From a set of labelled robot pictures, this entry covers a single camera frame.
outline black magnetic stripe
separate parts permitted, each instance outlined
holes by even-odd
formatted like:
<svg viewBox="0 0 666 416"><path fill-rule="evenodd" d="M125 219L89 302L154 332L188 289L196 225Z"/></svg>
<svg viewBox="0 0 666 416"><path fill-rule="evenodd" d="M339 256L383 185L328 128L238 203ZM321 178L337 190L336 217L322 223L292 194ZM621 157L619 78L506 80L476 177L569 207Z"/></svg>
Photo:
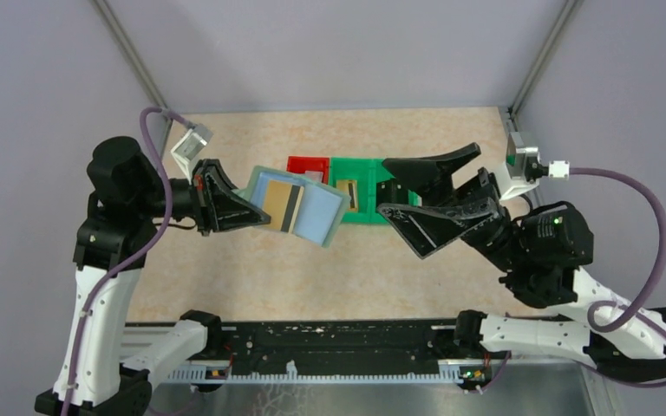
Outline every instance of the black magnetic stripe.
<svg viewBox="0 0 666 416"><path fill-rule="evenodd" d="M356 208L356 195L354 195L354 184L349 182L349 195L351 196L351 209Z"/></svg>
<svg viewBox="0 0 666 416"><path fill-rule="evenodd" d="M290 225L292 225L292 216L295 215L295 205L297 205L297 197L300 195L300 186L293 185L290 190L290 199L287 199L287 208L284 210L284 219L282 220L282 232L290 232Z"/></svg>

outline white cable connector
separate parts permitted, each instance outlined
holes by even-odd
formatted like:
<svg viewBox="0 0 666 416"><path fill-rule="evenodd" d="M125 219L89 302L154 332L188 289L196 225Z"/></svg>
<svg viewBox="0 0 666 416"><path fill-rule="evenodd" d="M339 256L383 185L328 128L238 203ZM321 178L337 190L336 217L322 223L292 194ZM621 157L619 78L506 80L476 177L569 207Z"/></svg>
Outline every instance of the white cable connector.
<svg viewBox="0 0 666 416"><path fill-rule="evenodd" d="M547 176L551 179L568 179L571 163L567 160L554 160L547 167Z"/></svg>
<svg viewBox="0 0 666 416"><path fill-rule="evenodd" d="M200 151L211 141L211 137L213 133L208 127L193 125L172 148L170 153L188 181L192 182L192 169L198 163Z"/></svg>

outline metal floor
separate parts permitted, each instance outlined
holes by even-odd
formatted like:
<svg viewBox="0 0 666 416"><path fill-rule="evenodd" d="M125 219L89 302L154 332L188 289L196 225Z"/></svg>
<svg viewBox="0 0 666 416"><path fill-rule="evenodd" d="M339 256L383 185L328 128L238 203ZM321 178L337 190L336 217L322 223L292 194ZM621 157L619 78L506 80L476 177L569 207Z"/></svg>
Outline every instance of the metal floor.
<svg viewBox="0 0 666 416"><path fill-rule="evenodd" d="M464 395L453 386L433 385L256 385L223 386L195 396L177 416L430 416L560 415L594 412L584 379L574 364L519 364L505 369L485 394ZM154 393L158 412L173 412L192 396L187 386L163 385Z"/></svg>

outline metal pole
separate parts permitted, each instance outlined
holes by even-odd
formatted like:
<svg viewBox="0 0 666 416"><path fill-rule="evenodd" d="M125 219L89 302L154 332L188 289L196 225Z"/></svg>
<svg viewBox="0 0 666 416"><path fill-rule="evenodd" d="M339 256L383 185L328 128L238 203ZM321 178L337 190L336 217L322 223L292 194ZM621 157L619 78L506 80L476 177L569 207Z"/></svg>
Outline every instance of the metal pole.
<svg viewBox="0 0 666 416"><path fill-rule="evenodd" d="M121 26L121 22L119 22L118 17L116 17L108 0L90 0L90 2L93 4L98 16L101 17L101 20L106 25L106 28L114 39L121 55L123 55L128 66L131 68L132 72L134 72L136 81L139 82L141 89L144 90L144 94L147 95L149 101L155 106L167 107L165 98L160 93L160 89L157 88L157 84L149 74L147 66L139 57L139 53L136 51L136 48L131 42L131 39L129 39L126 31ZM172 121L167 119L164 131L162 132L163 137L161 139L160 154L164 152L165 147L167 146L167 138L169 137L171 129Z"/></svg>
<svg viewBox="0 0 666 416"><path fill-rule="evenodd" d="M565 28L575 16L576 11L582 3L583 0L567 0L565 4L563 4L563 9L561 9L558 14L558 20L552 25L550 34L547 36L547 39L545 39L545 43L543 44L542 49L540 49L535 62L532 63L530 72L527 73L527 77L522 82L522 86L519 88L514 103L510 106L513 120L516 121L519 118L519 111L521 111L522 107L525 105L527 97L537 84L539 77L547 67L560 39L565 33Z"/></svg>

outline tan card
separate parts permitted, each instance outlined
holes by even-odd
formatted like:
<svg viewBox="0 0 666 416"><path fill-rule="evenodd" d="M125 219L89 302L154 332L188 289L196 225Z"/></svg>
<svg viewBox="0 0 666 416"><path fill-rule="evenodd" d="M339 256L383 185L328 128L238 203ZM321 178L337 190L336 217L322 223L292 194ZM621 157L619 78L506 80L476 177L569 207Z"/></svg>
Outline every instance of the tan card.
<svg viewBox="0 0 666 416"><path fill-rule="evenodd" d="M282 232L292 232L297 220L304 188L278 180L270 180L264 195L262 210L271 216L271 222L263 227Z"/></svg>

